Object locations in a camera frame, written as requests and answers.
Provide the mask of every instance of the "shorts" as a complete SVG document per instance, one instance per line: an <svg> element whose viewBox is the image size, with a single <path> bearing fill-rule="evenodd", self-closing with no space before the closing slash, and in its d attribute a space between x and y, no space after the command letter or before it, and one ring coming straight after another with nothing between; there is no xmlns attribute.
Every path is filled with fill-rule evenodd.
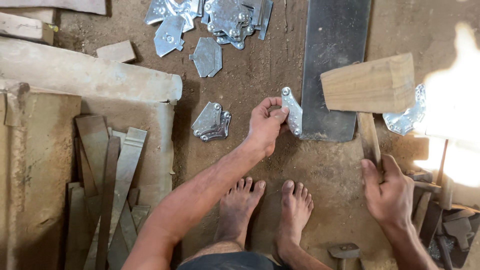
<svg viewBox="0 0 480 270"><path fill-rule="evenodd" d="M192 259L177 270L286 270L269 258L255 252L231 252L203 255Z"/></svg>

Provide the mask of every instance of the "dusty ground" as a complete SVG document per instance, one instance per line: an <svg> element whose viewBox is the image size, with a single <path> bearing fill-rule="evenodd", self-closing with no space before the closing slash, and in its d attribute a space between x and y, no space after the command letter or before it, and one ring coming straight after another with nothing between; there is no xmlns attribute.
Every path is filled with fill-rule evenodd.
<svg viewBox="0 0 480 270"><path fill-rule="evenodd" d="M188 59L199 37L211 37L200 19L195 20L196 29L183 35L183 51L160 58L153 44L156 27L143 23L149 4L150 0L113 0L111 17L59 11L56 40L59 47L96 56L97 48L129 39L138 58L133 64L182 76L183 96L175 108L172 138L176 187L245 138L250 111L264 97L277 96L282 87L289 86L300 100L307 1L275 1L265 41L256 33L246 38L244 50L222 46L223 69L213 78L199 78ZM454 61L457 22L467 22L479 40L478 14L480 2L476 0L373 0L366 60L411 51L416 82L421 83L429 73L448 68ZM219 102L230 111L232 121L226 140L205 144L193 136L190 126L208 101ZM386 129L381 117L376 118L376 124L382 151L394 155L403 169L415 169L414 160L431 158L428 139L395 135ZM310 254L335 267L326 248L355 242L368 269L395 269L390 247L365 206L359 175L361 157L357 138L347 143L299 141L292 135L279 138L275 153L248 173L267 182L265 196L251 221L249 249L271 253L280 212L279 190L285 179L293 179L303 181L315 200L302 240ZM214 207L190 231L176 257L185 258L210 244L217 218ZM476 241L472 252L478 254L479 246ZM464 268L477 269L479 260L470 255Z"/></svg>

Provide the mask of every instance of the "person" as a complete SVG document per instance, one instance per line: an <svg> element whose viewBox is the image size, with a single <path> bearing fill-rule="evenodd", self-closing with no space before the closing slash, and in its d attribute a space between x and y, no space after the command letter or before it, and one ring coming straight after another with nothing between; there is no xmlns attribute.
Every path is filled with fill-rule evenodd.
<svg viewBox="0 0 480 270"><path fill-rule="evenodd" d="M330 269L300 247L301 232L314 199L302 183L287 180L282 187L281 219L276 237L279 263L254 252L245 252L247 226L253 209L265 190L265 181L255 184L242 178L275 149L275 140L287 130L288 108L281 98L266 98L252 111L247 138L214 165L175 188L154 209L140 231L122 269L164 270L170 268L173 248L187 231L220 200L215 242L186 259L179 270L190 269ZM414 184L404 176L391 156L382 155L384 182L369 160L361 161L369 212L378 221L393 247L399 269L437 270L422 247L410 220Z"/></svg>

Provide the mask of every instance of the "fingernail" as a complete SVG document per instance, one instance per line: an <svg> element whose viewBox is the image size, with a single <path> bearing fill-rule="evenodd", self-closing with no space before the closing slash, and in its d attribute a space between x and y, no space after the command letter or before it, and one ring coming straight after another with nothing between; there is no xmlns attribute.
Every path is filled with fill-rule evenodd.
<svg viewBox="0 0 480 270"><path fill-rule="evenodd" d="M361 160L360 163L361 163L362 167L368 168L368 161L367 160Z"/></svg>

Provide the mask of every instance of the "hand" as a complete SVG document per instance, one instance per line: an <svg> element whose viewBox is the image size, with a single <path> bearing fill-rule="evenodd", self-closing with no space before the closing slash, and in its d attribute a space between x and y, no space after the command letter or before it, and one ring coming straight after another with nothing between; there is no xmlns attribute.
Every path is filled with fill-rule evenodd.
<svg viewBox="0 0 480 270"><path fill-rule="evenodd" d="M269 97L252 110L250 130L245 139L245 143L250 147L263 151L265 157L273 153L278 135L288 129L286 124L282 125L287 118L288 108L268 111L270 107L277 105L282 105L282 98Z"/></svg>
<svg viewBox="0 0 480 270"><path fill-rule="evenodd" d="M411 226L413 180L402 174L395 159L382 155L385 182L378 184L378 172L370 160L362 160L362 174L370 214L383 229Z"/></svg>

